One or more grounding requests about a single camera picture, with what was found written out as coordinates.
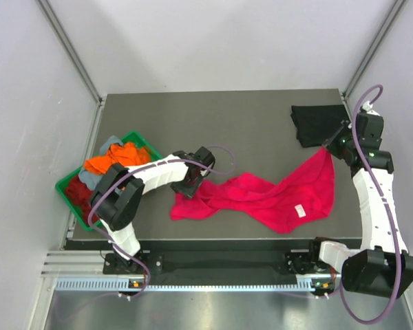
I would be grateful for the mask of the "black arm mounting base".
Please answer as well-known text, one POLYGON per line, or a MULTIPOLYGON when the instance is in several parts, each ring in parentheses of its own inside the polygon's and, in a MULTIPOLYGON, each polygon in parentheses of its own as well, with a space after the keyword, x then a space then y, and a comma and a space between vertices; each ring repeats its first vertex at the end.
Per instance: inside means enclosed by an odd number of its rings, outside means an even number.
POLYGON ((315 239, 141 240, 134 257, 152 274, 175 270, 272 270, 307 274, 330 268, 319 259, 324 237, 315 239))

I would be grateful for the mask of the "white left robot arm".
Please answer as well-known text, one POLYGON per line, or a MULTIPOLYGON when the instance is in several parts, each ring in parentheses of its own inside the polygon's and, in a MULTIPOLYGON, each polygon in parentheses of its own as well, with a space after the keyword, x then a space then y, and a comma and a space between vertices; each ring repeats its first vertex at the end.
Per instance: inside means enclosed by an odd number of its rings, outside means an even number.
POLYGON ((89 215, 100 219, 114 256, 126 272, 136 272, 142 266, 140 243, 132 224, 142 196, 169 185, 191 199, 214 166, 215 157, 202 146, 195 153, 177 151, 143 166, 116 163, 109 167, 89 198, 89 215))

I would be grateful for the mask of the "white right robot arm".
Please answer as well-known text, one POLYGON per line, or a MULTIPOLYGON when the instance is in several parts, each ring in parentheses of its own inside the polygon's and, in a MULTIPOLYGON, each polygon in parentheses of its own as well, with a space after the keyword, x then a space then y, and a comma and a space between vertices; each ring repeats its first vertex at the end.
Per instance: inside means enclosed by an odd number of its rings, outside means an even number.
POLYGON ((359 249, 323 237, 310 244, 308 265, 316 272, 333 267, 348 292, 400 297, 413 282, 413 256, 403 242, 393 198, 392 156, 380 150, 384 119, 360 111, 354 122, 343 121, 325 149, 350 168, 359 198, 362 240, 359 249))

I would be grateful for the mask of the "pink t-shirt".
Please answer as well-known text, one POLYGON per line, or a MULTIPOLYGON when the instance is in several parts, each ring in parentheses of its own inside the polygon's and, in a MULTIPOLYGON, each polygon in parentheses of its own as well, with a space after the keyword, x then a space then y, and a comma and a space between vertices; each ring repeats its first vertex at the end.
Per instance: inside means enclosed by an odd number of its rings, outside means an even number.
POLYGON ((191 199, 178 193, 170 219, 204 220, 221 210, 233 210, 286 234, 305 223, 325 219, 334 203, 332 156, 320 148, 278 184, 243 173, 223 184, 206 180, 191 199))

